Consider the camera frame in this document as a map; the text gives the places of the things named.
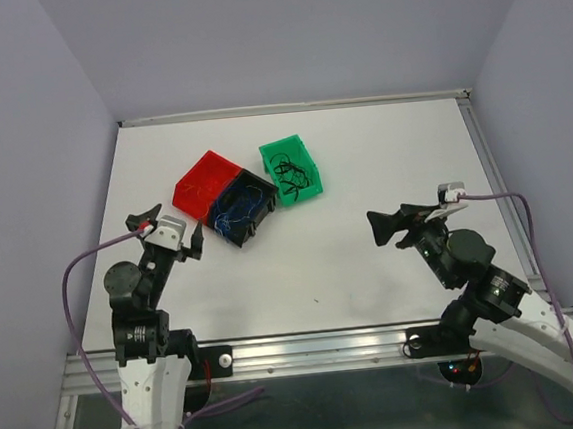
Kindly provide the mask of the aluminium front rail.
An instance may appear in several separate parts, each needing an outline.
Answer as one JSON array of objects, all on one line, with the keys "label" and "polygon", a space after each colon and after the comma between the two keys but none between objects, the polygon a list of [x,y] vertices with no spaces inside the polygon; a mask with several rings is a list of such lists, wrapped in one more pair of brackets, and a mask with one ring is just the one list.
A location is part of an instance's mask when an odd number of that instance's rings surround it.
[{"label": "aluminium front rail", "polygon": [[[213,382],[248,382],[271,377],[404,364],[411,359],[402,354],[406,328],[438,324],[434,320],[406,322],[372,328],[223,340],[201,346],[229,344],[233,348],[233,375],[225,379],[213,379]],[[504,326],[480,320],[475,324],[475,334],[468,340],[471,347],[497,355],[505,355],[511,349],[528,353],[533,348],[541,349],[566,342],[552,307],[539,309],[535,319],[513,319]],[[423,359],[441,361],[461,358],[463,355]]]}]

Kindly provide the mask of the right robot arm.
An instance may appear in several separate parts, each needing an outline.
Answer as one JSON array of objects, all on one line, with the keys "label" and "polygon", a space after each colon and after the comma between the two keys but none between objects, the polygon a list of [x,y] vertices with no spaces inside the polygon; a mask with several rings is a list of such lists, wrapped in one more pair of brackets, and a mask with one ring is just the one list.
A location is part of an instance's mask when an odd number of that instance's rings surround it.
[{"label": "right robot arm", "polygon": [[464,209],[471,195],[457,189],[434,206],[403,204],[395,213],[367,214],[374,242],[384,246],[403,234],[398,249],[416,249],[448,289],[461,295],[441,315],[441,345],[451,351],[466,344],[504,356],[573,391],[573,319],[553,296],[493,262],[495,249],[476,231],[451,230],[448,215]]}]

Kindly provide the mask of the black plastic bin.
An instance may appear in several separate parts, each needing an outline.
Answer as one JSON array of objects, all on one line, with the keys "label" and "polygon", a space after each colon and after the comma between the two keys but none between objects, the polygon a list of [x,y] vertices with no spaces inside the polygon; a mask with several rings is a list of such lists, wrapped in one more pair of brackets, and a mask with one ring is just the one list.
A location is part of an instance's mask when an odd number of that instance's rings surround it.
[{"label": "black plastic bin", "polygon": [[253,236],[268,214],[275,211],[277,187],[255,173],[242,169],[216,199],[208,226],[238,248]]}]

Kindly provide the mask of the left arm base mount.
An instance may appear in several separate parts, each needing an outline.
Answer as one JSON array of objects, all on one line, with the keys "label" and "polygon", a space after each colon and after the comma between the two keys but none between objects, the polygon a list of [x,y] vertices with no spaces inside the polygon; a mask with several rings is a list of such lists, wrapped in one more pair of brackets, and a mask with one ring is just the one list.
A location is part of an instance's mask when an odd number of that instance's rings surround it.
[{"label": "left arm base mount", "polygon": [[188,380],[225,379],[233,375],[234,354],[229,344],[200,346],[190,356],[191,371]]}]

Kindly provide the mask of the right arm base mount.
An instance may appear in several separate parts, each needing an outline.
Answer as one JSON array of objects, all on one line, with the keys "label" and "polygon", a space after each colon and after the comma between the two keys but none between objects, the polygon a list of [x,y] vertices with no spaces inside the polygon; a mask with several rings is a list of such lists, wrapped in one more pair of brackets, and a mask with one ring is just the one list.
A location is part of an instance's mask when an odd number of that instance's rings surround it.
[{"label": "right arm base mount", "polygon": [[462,337],[439,325],[409,327],[405,330],[402,354],[411,359],[452,357],[471,349],[466,336]]}]

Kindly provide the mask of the aluminium rail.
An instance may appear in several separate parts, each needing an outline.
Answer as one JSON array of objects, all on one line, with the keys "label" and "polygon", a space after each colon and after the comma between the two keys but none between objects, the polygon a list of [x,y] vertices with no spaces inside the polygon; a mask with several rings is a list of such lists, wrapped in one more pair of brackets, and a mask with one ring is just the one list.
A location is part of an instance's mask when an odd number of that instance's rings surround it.
[{"label": "aluminium rail", "polygon": [[[402,354],[406,328],[438,324],[434,320],[406,322],[372,328],[223,340],[201,346],[229,344],[233,348],[233,375],[225,379],[213,379],[213,382],[248,382],[271,377],[404,364],[411,359]],[[535,319],[513,319],[504,326],[480,320],[475,324],[475,334],[468,340],[471,347],[497,355],[505,355],[511,349],[528,353],[533,348],[541,349],[566,342],[552,307],[539,309]],[[463,355],[423,359],[441,361],[461,358]]]},{"label": "aluminium rail", "polygon": [[471,94],[472,92],[470,89],[464,88],[464,89],[384,95],[384,96],[369,96],[369,97],[366,96],[362,98],[350,98],[350,99],[339,98],[339,99],[281,103],[281,104],[247,106],[247,107],[236,107],[236,108],[201,110],[201,111],[193,111],[190,113],[167,114],[166,116],[144,117],[133,120],[122,120],[121,122],[118,123],[118,125],[121,128],[122,127],[134,128],[134,127],[145,127],[145,126],[179,124],[180,122],[294,113],[305,110],[339,108],[342,106],[351,106],[351,105],[362,106],[362,105],[374,105],[374,104],[385,104],[385,103],[395,104],[397,102],[408,103],[408,102],[431,101],[431,100],[442,100],[442,99],[465,99],[469,98]]},{"label": "aluminium rail", "polygon": [[[469,132],[473,146],[481,161],[491,192],[507,192],[507,187],[489,148],[477,115],[474,112],[471,100],[469,98],[458,98],[456,103],[458,104],[460,115],[463,117],[465,127]],[[521,220],[520,213],[522,211],[522,204],[520,200],[514,197],[504,197],[497,200],[496,205],[499,207],[517,257],[522,263],[523,272],[526,274],[527,280],[533,285],[533,289],[536,293],[540,294],[548,303],[551,303],[551,299],[554,295],[550,293],[548,284],[538,270],[538,262],[535,261],[534,250],[531,247],[529,235]]]}]

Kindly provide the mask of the red plastic bin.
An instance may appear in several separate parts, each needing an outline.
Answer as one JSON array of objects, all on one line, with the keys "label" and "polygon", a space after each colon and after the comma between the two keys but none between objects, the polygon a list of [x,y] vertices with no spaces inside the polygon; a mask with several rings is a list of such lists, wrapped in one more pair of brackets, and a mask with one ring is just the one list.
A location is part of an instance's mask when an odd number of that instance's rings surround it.
[{"label": "red plastic bin", "polygon": [[216,199],[241,171],[240,165],[208,150],[176,183],[173,207],[206,223]]}]

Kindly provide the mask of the aluminium right rail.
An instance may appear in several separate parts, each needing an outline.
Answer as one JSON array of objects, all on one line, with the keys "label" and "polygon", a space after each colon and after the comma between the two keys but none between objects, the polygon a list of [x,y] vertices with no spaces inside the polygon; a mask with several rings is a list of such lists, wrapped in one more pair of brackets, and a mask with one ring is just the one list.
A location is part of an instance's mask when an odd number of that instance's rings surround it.
[{"label": "aluminium right rail", "polygon": [[[471,100],[469,98],[458,98],[456,103],[458,104],[460,115],[463,117],[465,127],[469,132],[473,146],[481,161],[491,192],[507,192],[507,187],[489,148],[477,115],[474,112]],[[522,204],[520,200],[514,197],[504,197],[497,200],[496,205],[499,207],[517,257],[522,263],[523,272],[526,274],[527,280],[533,285],[533,289],[536,293],[540,294],[548,303],[551,303],[551,299],[554,295],[550,293],[548,284],[538,270],[538,262],[535,261],[534,250],[531,247],[529,235],[521,220],[520,213],[522,211]]]}]

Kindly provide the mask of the green plastic bin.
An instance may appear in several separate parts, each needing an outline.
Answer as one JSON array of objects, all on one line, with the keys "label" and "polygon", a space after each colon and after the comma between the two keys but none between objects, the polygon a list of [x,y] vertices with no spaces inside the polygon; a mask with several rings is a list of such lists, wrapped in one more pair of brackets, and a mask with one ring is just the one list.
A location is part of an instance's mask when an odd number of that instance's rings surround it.
[{"label": "green plastic bin", "polygon": [[319,169],[299,135],[263,144],[259,153],[282,206],[294,206],[324,192]]}]

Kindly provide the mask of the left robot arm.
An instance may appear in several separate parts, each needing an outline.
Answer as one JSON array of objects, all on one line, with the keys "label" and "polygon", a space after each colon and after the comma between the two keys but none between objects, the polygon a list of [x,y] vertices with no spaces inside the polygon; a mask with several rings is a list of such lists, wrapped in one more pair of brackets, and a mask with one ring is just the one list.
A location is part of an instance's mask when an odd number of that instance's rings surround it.
[{"label": "left robot arm", "polygon": [[171,329],[159,303],[174,264],[201,258],[203,229],[197,225],[185,246],[186,222],[161,209],[127,217],[141,257],[117,262],[103,278],[121,383],[121,429],[183,429],[188,378],[201,368],[195,335]]}]

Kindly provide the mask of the aluminium back rail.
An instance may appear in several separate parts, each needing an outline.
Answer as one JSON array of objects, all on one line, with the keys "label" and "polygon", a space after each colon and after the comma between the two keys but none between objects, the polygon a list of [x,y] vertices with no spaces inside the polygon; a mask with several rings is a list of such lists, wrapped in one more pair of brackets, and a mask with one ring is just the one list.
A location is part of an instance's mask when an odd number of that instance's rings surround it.
[{"label": "aluminium back rail", "polygon": [[465,99],[469,98],[471,94],[472,92],[470,89],[464,88],[464,89],[384,95],[384,96],[369,96],[369,97],[366,96],[362,98],[350,98],[350,99],[339,98],[339,99],[281,103],[281,104],[247,106],[247,107],[236,107],[236,108],[201,110],[201,111],[193,111],[190,113],[167,114],[166,116],[144,117],[133,120],[122,120],[121,122],[118,123],[118,125],[121,128],[122,127],[134,128],[134,127],[145,127],[145,126],[179,124],[180,122],[294,113],[305,110],[339,108],[342,106],[351,106],[351,105],[362,106],[362,105],[374,105],[374,104],[385,104],[385,103],[395,104],[397,102],[408,103],[408,102],[431,101],[431,100],[442,100],[442,99]]}]

